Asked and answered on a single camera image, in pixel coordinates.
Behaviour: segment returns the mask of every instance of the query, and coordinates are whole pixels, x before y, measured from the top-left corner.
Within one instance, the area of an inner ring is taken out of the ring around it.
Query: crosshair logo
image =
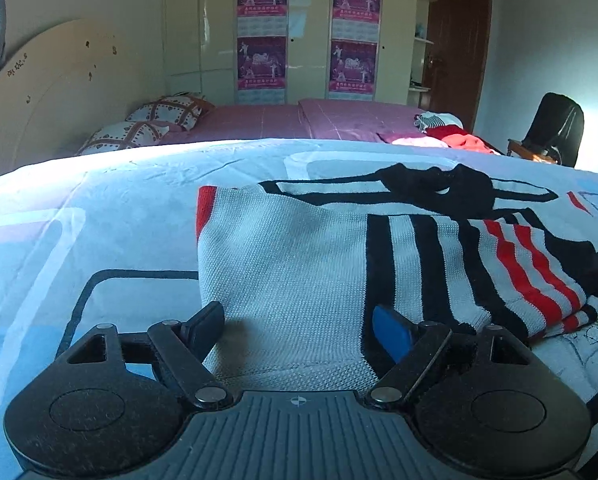
[[[300,408],[306,402],[308,402],[308,399],[306,399],[305,397],[296,396],[296,397],[291,398],[290,402],[293,403],[297,408]]]

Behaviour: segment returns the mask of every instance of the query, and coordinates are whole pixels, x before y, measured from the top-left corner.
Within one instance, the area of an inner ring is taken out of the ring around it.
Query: ribbed gray plate
[[[166,453],[114,480],[471,478],[432,457],[399,415],[368,410],[352,392],[245,392],[229,410],[195,415]]]

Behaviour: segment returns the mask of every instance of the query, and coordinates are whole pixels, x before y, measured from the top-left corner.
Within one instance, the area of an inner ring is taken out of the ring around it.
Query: quilted fabric
[[[170,127],[168,126],[144,121],[125,121],[113,124],[95,132],[77,152],[77,155],[155,146],[169,131]]]
[[[190,95],[162,97],[158,101],[143,105],[126,121],[166,121],[191,130],[206,112],[202,102],[203,100]]]

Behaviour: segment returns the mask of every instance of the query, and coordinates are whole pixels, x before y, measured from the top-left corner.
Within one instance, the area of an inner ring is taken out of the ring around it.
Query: brown wooden door
[[[424,86],[426,108],[450,112],[472,131],[488,53],[492,0],[439,0],[430,4]]]

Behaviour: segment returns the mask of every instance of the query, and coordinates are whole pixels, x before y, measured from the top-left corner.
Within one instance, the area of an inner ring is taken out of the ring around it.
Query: handwritten marking on board
[[[21,70],[23,68],[23,65],[26,64],[26,60],[28,59],[28,54],[26,54],[25,52],[23,53],[23,59],[19,59],[16,63],[15,63],[15,67],[11,68],[10,70],[8,70],[8,77],[12,77],[13,75],[15,75],[17,70]]]

